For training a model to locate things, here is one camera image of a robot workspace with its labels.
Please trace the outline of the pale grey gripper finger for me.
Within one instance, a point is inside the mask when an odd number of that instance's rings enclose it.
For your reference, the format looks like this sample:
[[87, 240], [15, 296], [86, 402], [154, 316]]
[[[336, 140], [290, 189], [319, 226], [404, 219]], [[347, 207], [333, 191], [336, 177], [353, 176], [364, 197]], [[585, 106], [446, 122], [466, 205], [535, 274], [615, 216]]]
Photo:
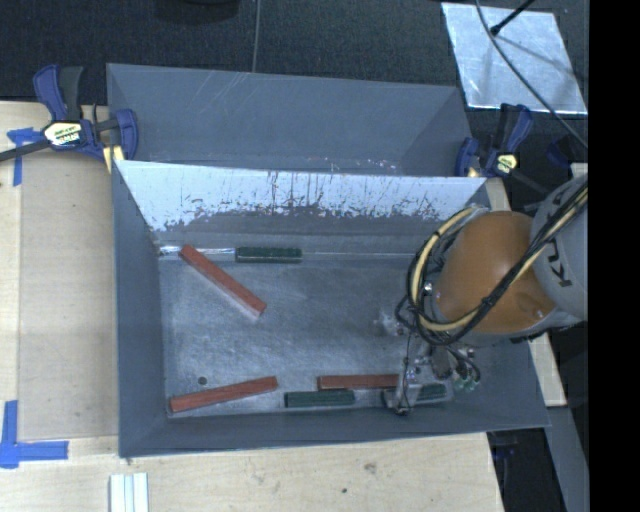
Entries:
[[405, 402], [415, 404], [423, 388], [424, 382], [419, 368], [409, 368], [405, 371]]
[[394, 403], [392, 408], [395, 411], [411, 411], [412, 404], [409, 398], [409, 388], [411, 384], [411, 376], [409, 370], [404, 370], [399, 375], [398, 384], [394, 394]]

